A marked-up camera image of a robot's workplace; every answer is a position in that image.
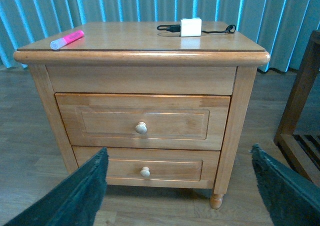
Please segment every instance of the wooden drawer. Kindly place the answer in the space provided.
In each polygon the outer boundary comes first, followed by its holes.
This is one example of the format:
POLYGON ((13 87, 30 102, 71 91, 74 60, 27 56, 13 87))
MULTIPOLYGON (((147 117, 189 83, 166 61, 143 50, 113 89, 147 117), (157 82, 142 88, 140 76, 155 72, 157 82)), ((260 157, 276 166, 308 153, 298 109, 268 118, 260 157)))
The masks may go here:
POLYGON ((235 67, 46 68, 55 92, 75 93, 231 95, 236 74, 235 67))
POLYGON ((220 150, 228 96, 55 95, 71 145, 220 150), (147 133, 136 126, 143 122, 147 133))
MULTIPOLYGON (((82 165, 101 147, 72 147, 82 165)), ((211 188, 215 178, 218 151, 180 151, 108 148, 108 184, 211 188), (149 177, 140 173, 148 167, 149 177)))

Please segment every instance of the charging cable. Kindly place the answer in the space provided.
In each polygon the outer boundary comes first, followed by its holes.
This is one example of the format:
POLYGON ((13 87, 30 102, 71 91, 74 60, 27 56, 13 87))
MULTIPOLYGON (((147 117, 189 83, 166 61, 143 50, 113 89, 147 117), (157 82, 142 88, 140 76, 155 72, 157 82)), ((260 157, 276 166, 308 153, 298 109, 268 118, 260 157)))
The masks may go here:
MULTIPOLYGON (((224 31, 202 31, 203 33, 210 34, 210 33, 228 33, 233 34, 235 33, 237 27, 235 25, 229 25, 224 31)), ((167 31, 167 32, 180 32, 181 26, 179 24, 176 25, 160 25, 157 26, 158 31, 167 31)))

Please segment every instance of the teal curtain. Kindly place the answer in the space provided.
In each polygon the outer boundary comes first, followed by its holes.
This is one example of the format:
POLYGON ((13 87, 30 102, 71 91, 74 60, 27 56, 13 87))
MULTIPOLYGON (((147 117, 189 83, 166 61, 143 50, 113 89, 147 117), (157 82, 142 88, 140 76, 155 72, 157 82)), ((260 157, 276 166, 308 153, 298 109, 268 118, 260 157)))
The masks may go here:
POLYGON ((0 0, 0 65, 21 46, 93 21, 224 21, 265 47, 262 71, 298 69, 319 29, 320 0, 0 0))

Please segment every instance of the pink highlighter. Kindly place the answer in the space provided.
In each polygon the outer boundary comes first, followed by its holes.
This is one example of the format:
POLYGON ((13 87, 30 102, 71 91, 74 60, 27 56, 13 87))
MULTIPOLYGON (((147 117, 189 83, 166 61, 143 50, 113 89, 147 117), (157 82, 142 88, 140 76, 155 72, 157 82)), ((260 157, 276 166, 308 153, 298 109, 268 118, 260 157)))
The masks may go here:
POLYGON ((50 43, 50 47, 52 50, 58 50, 61 47, 64 47, 65 45, 74 42, 75 40, 78 40, 79 38, 83 37, 85 34, 82 30, 78 30, 76 32, 73 32, 69 35, 66 35, 65 37, 61 37, 55 41, 52 41, 50 43))

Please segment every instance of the laminate floor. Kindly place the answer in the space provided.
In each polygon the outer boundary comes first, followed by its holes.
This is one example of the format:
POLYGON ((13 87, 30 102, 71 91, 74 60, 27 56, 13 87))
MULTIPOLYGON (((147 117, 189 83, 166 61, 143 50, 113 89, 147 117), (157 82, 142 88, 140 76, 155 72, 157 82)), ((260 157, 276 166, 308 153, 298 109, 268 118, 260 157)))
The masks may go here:
MULTIPOLYGON (((222 207, 210 190, 109 185, 95 225, 273 225, 259 191, 249 150, 259 143, 286 163, 273 138, 295 73, 257 73, 239 148, 222 207)), ((320 78, 297 130, 319 126, 320 78)), ((0 224, 43 197, 67 177, 28 70, 0 71, 0 224)))

